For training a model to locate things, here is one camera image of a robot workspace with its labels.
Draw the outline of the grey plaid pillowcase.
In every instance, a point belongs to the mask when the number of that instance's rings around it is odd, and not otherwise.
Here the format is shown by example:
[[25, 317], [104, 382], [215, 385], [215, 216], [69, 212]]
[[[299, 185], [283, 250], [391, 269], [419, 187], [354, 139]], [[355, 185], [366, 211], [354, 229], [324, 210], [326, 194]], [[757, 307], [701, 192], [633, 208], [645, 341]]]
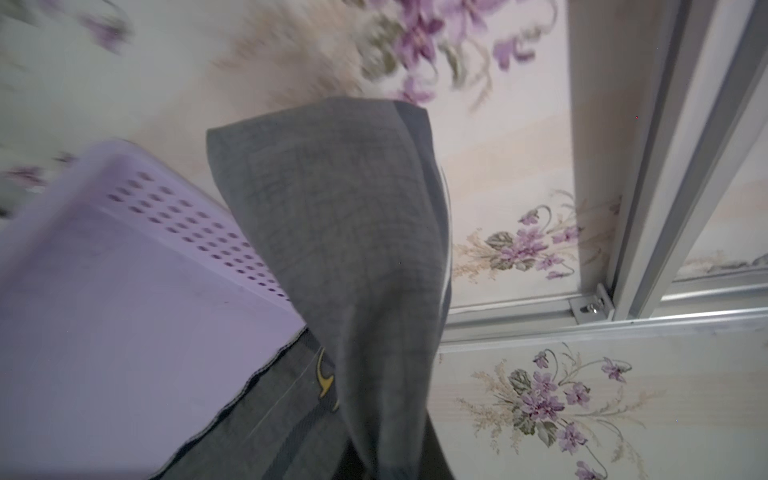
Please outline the grey plaid pillowcase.
[[210, 129], [209, 166], [304, 329], [160, 479], [448, 479], [427, 410], [451, 302], [428, 112], [328, 98]]

